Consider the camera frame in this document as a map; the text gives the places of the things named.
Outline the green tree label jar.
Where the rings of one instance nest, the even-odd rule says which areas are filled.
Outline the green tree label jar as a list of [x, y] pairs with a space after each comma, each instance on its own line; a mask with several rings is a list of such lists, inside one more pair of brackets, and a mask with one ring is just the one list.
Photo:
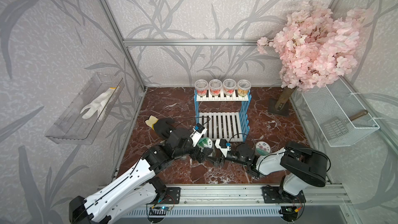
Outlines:
[[201, 138], [197, 143], [199, 151], [205, 155], [211, 155], [214, 151], [214, 143], [210, 138]]

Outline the clear container red seed packet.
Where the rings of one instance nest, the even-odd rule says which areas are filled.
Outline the clear container red seed packet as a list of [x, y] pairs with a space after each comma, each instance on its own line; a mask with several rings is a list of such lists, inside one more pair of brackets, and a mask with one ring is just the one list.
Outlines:
[[208, 82], [204, 79], [199, 79], [195, 82], [195, 90], [197, 92], [197, 95], [199, 97], [205, 97], [207, 96], [207, 91], [208, 91]]

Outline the clear plastic seed container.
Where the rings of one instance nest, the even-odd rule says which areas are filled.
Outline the clear plastic seed container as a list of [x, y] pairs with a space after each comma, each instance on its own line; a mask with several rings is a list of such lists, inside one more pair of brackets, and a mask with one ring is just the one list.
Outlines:
[[223, 92], [225, 95], [234, 95], [237, 83], [233, 79], [225, 79], [223, 81]]

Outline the clear lidded seed container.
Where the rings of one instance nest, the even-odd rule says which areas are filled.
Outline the clear lidded seed container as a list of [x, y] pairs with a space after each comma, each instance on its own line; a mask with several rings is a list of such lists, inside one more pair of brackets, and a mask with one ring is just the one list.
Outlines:
[[209, 83], [209, 93], [211, 96], [217, 97], [220, 95], [221, 89], [223, 87], [222, 81], [218, 79], [212, 79]]

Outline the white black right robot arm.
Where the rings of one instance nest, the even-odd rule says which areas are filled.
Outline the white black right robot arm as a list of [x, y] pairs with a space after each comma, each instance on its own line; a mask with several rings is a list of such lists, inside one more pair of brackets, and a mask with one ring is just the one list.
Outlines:
[[268, 155], [256, 155], [247, 144], [238, 145], [236, 150], [225, 139], [218, 139], [215, 148], [221, 155], [208, 156], [207, 161], [217, 167], [231, 162], [243, 166], [244, 171], [254, 178], [266, 177], [274, 172], [288, 171], [278, 187], [266, 186], [267, 195], [278, 197], [282, 201], [296, 199], [308, 186], [324, 187], [328, 156], [321, 151], [306, 147], [299, 143], [288, 142], [287, 145]]

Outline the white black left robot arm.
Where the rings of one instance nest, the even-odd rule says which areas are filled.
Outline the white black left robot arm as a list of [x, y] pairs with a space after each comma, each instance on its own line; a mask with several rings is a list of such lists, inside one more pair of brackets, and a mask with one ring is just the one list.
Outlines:
[[162, 144], [149, 148], [124, 174], [98, 192], [69, 203], [72, 224], [113, 224], [132, 210], [161, 200], [167, 187], [157, 175], [184, 156], [202, 162], [212, 149], [198, 146], [207, 129], [197, 124], [192, 130], [178, 128]]

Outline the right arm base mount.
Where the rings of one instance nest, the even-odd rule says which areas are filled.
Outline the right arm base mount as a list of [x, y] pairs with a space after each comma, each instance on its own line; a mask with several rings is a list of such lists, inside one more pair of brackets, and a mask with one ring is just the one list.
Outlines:
[[303, 191], [300, 191], [297, 196], [290, 195], [279, 187], [266, 185], [261, 188], [264, 203], [274, 204], [304, 204], [306, 199]]

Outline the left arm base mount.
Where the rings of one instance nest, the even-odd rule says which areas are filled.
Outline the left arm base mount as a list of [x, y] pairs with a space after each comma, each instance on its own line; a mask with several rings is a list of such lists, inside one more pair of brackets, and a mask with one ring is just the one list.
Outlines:
[[180, 187], [168, 187], [158, 178], [152, 178], [149, 183], [155, 188], [156, 196], [151, 204], [179, 204], [181, 196]]

